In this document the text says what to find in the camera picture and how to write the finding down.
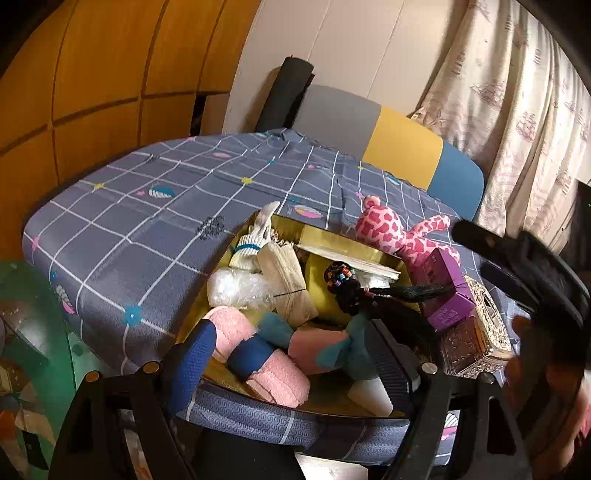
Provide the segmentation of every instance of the silver ornate box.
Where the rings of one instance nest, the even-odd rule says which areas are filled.
[[[443,336],[441,353],[449,375],[476,378],[480,372],[503,368],[513,351],[491,295],[473,278],[465,275],[465,279],[476,308]]]

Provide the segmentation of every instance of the pink plush toy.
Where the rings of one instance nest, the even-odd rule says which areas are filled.
[[[424,237],[429,232],[448,228],[450,220],[447,215],[432,216],[406,232],[400,217],[391,208],[380,205],[378,197],[365,197],[363,208],[365,210],[355,225],[357,240],[382,252],[396,252],[409,268],[418,267],[438,247],[449,253],[460,265],[460,254],[455,248]]]

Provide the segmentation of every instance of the patterned curtain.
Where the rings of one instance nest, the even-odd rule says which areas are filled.
[[[579,75],[525,8],[470,0],[413,118],[484,172],[478,224],[500,235],[523,227],[548,242],[583,159],[590,112]]]

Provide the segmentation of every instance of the screw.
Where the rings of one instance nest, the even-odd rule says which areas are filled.
[[[100,372],[97,370],[92,370],[84,376],[84,380],[86,380],[88,383],[96,382],[99,378]]]
[[[155,374],[160,370],[160,364],[158,362],[148,362],[142,367],[142,370],[147,374]]]
[[[431,362],[425,362],[421,365],[421,370],[425,372],[427,375],[435,375],[437,373],[437,365],[432,364]]]
[[[489,372],[481,372],[478,375],[478,380],[483,383],[490,383],[490,384],[493,384],[494,382],[496,382],[495,376],[493,374],[490,374]]]

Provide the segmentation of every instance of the purple gift box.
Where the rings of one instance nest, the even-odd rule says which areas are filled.
[[[436,248],[413,272],[415,285],[453,283],[449,294],[425,301],[421,311],[437,330],[444,330],[468,316],[476,307],[462,269],[446,251]]]

